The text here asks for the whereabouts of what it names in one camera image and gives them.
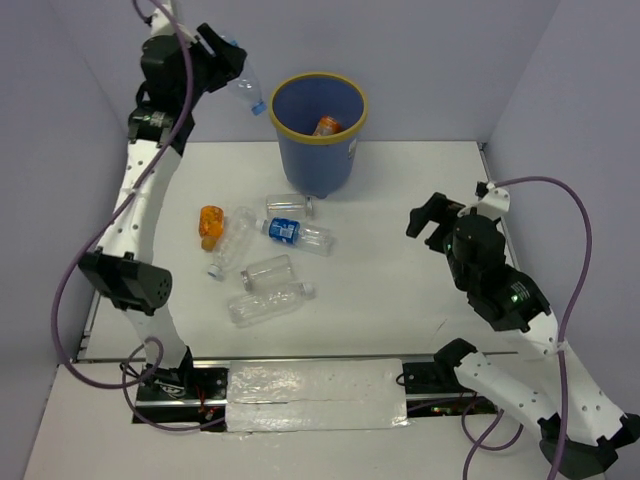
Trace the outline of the orange label long bottle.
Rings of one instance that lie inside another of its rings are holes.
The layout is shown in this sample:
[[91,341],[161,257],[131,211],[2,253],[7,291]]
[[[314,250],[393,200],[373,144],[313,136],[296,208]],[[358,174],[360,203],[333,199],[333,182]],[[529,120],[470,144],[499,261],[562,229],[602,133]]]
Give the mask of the orange label long bottle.
[[342,131],[341,124],[333,117],[325,115],[318,121],[313,136],[331,136]]

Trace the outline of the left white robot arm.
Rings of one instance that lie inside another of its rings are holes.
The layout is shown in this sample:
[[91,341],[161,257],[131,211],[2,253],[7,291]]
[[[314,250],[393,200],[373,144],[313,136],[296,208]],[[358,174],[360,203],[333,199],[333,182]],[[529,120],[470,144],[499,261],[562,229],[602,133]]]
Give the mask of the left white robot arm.
[[112,219],[78,267],[95,290],[127,318],[146,359],[145,384],[173,398],[195,388],[189,347],[179,337],[168,300],[171,273],[154,265],[154,238],[170,180],[183,157],[201,97],[243,72],[247,53],[203,23],[191,34],[174,1],[146,18],[144,80],[128,118],[127,163]]

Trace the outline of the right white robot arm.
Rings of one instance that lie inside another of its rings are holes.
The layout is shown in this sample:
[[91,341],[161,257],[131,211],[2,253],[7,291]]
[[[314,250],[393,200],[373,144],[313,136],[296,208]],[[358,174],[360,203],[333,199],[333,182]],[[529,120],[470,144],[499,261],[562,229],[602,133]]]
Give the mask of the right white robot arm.
[[505,185],[480,182],[477,202],[464,205],[436,192],[409,214],[407,236],[430,222],[425,243],[446,257],[455,287],[468,304],[527,364],[535,386],[496,366],[458,338],[433,357],[444,390],[472,390],[516,419],[538,441],[549,476],[589,479],[606,472],[619,449],[639,439],[639,417],[626,413],[597,385],[563,335],[535,281],[508,264],[498,224],[510,207]]

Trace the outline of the small orange juice bottle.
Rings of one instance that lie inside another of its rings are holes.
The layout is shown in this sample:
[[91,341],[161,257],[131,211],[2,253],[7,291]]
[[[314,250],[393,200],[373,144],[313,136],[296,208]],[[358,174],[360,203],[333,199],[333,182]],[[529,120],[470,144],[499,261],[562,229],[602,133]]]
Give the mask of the small orange juice bottle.
[[224,233],[224,222],[224,211],[221,208],[213,205],[201,208],[198,231],[204,251],[210,252],[215,248]]

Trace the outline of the colourful label bottle blue cap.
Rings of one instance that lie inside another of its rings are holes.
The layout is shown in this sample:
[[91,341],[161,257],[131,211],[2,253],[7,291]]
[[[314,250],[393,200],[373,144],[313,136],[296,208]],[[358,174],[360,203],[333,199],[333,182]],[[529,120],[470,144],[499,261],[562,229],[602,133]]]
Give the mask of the colourful label bottle blue cap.
[[254,116],[260,116],[266,111],[262,90],[254,69],[251,66],[249,56],[243,62],[243,68],[235,79],[230,79],[226,72],[225,64],[222,64],[223,74],[227,78],[227,87],[231,93],[243,104]]

